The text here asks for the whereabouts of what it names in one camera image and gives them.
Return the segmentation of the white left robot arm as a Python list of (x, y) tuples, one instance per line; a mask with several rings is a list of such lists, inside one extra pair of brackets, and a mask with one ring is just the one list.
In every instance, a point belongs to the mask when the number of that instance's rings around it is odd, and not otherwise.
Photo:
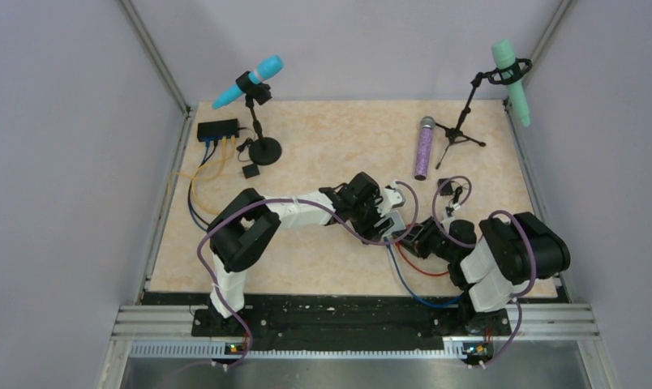
[(265, 197), (254, 188), (243, 190), (208, 227), (214, 271), (212, 325), (223, 335), (239, 330), (247, 271), (277, 232), (345, 222), (364, 241), (379, 242), (394, 225), (392, 211), (404, 204), (397, 184), (381, 187), (366, 173), (338, 186), (288, 198)]

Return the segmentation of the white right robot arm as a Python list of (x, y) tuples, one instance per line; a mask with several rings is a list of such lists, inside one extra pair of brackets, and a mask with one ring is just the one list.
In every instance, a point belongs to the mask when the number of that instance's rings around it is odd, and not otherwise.
[(549, 279), (571, 263), (564, 240), (531, 212), (479, 224), (454, 217), (437, 223), (429, 217), (399, 245), (417, 258), (434, 255), (447, 262), (450, 280), (462, 291), (457, 323), (469, 334), (499, 323), (515, 294), (529, 292), (536, 280)]

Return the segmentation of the white network switch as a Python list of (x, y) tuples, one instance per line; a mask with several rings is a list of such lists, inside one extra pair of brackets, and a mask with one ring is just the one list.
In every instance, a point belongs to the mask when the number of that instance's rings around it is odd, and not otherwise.
[(378, 224), (381, 237), (391, 237), (394, 233), (405, 231), (406, 224), (399, 211), (389, 212)]

